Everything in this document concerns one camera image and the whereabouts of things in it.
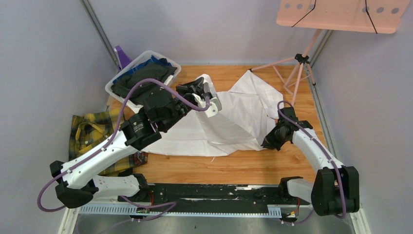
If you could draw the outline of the white long sleeve shirt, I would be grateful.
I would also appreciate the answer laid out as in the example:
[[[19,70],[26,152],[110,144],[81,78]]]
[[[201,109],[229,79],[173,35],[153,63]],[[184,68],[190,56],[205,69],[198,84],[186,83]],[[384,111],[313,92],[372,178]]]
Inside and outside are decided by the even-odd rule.
[[[250,71],[228,90],[218,92],[222,109],[207,117],[190,111],[144,152],[168,156],[227,156],[237,150],[262,150],[275,127],[281,92]]]

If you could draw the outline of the white plastic laundry basket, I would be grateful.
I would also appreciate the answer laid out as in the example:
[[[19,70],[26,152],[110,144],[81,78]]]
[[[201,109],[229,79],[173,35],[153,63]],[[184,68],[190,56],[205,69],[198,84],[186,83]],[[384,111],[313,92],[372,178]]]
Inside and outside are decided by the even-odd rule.
[[[171,87],[177,80],[181,66],[163,55],[147,50],[127,64],[111,81],[105,90],[114,99],[123,102],[131,88],[138,82],[153,78]]]

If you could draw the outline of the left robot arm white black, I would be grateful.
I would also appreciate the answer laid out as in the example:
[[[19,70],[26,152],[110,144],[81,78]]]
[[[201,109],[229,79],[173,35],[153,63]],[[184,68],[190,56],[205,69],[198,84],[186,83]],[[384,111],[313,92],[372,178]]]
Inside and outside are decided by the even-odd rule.
[[[133,91],[150,84],[153,89],[141,99],[139,111],[124,122],[117,122],[114,132],[83,155],[68,161],[55,161],[50,171],[57,182],[58,200],[67,208],[81,207],[95,198],[126,196],[144,201],[149,188],[141,175],[102,176],[117,161],[142,151],[161,139],[190,111],[208,117],[218,113],[218,99],[210,76],[171,89],[157,79],[138,82]]]

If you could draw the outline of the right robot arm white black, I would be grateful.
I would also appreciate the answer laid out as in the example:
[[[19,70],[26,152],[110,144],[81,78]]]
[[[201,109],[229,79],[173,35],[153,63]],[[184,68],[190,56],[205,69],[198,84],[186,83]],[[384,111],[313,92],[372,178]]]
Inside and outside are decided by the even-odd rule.
[[[280,180],[278,197],[283,203],[296,198],[312,204],[319,216],[345,217],[360,208],[359,173],[354,166],[345,166],[321,143],[312,125],[300,121],[293,107],[278,109],[276,126],[266,135],[262,147],[279,151],[290,142],[307,158],[316,172],[314,182],[300,176]]]

